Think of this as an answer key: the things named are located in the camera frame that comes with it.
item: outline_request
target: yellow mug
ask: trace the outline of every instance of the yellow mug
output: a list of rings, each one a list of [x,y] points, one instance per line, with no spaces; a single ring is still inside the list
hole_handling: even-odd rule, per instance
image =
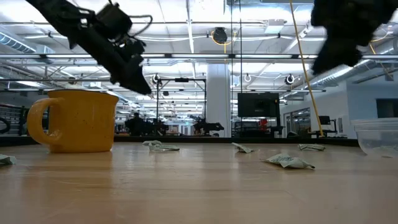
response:
[[[27,115],[27,128],[34,140],[50,146],[51,152],[105,152],[113,145],[117,96],[84,90],[55,90],[36,101]],[[42,127],[49,107],[49,133]]]

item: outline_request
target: table surface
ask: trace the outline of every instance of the table surface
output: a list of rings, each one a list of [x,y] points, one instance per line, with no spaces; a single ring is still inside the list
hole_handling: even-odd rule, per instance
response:
[[[291,144],[178,144],[149,152],[49,154],[44,146],[0,148],[1,223],[397,223],[398,160],[359,148],[301,152]],[[287,152],[316,169],[262,162]]]

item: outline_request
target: tea bag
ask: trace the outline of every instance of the tea bag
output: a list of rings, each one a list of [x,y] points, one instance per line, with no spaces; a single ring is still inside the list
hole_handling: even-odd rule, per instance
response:
[[[177,146],[163,145],[160,141],[144,141],[143,146],[148,146],[150,151],[178,151]]]
[[[17,159],[14,156],[6,156],[0,154],[0,164],[14,165],[17,164]]]
[[[309,151],[324,151],[326,149],[325,146],[321,146],[318,144],[299,144],[298,148],[302,150],[309,150]]]
[[[246,146],[242,146],[240,144],[232,143],[232,145],[234,145],[235,148],[239,150],[239,152],[245,152],[245,153],[254,152],[254,150],[252,150]]]
[[[266,159],[266,162],[280,164],[283,168],[290,167],[303,169],[306,167],[311,167],[312,169],[315,169],[315,166],[305,162],[301,158],[291,157],[290,155],[285,153],[272,156],[271,158]]]

